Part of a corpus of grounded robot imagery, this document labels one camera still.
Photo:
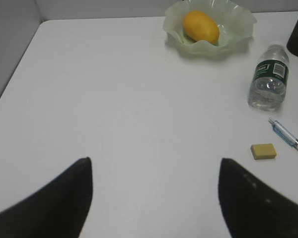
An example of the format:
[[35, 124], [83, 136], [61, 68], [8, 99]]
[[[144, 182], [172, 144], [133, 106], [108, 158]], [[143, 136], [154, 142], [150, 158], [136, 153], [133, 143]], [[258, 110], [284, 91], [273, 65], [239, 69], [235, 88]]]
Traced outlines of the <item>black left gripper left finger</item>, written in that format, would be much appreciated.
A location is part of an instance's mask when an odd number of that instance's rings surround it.
[[31, 196], [0, 212], [0, 238], [77, 238], [93, 197], [89, 157]]

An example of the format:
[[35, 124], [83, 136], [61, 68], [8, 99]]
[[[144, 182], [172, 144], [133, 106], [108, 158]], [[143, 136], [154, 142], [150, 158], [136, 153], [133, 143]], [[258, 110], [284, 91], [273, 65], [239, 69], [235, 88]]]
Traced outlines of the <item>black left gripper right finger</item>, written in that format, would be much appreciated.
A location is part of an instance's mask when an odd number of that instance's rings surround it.
[[298, 204], [238, 162], [221, 160], [218, 198], [233, 238], [298, 238]]

